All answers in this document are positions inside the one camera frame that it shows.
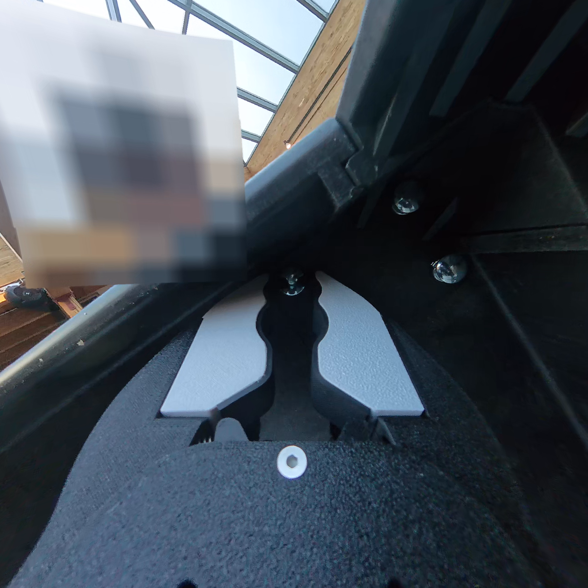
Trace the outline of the black plastic crate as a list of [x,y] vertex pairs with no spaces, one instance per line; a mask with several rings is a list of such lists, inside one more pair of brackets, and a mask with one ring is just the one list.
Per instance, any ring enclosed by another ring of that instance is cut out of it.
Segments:
[[[231,42],[1,1],[11,285],[107,287],[4,362],[1,587],[587,587],[587,1],[365,1],[343,47],[334,115],[244,180]],[[420,417],[317,411],[317,271]],[[271,408],[163,417],[261,275]]]

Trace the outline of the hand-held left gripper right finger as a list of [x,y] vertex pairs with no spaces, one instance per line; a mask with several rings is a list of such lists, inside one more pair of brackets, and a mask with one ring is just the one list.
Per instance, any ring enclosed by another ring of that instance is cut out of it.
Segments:
[[380,312],[317,271],[313,309],[312,401],[330,423],[369,425],[379,417],[420,417],[424,406]]

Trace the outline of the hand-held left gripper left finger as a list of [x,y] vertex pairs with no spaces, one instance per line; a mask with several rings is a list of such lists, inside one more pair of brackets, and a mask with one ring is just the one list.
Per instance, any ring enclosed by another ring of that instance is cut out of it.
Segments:
[[160,408],[167,418],[231,417],[253,428],[272,406],[272,348],[263,333],[267,275],[246,283],[202,319]]

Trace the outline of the metal bolt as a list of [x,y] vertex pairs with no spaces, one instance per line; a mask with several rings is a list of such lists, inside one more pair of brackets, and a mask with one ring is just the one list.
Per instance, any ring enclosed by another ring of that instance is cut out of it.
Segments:
[[420,208],[424,199],[421,184],[415,180],[405,180],[394,190],[392,210],[397,215],[411,214]]
[[281,277],[284,282],[281,292],[286,296],[297,296],[305,289],[305,273],[299,268],[290,267],[285,269]]
[[431,264],[433,277],[441,283],[460,283],[467,276],[467,260],[462,254],[449,254]]

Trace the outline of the skylight window frame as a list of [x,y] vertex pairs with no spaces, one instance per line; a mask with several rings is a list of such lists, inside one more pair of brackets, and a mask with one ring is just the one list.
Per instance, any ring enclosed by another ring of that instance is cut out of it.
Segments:
[[243,161],[248,162],[336,1],[96,1],[112,21],[227,39],[235,55]]

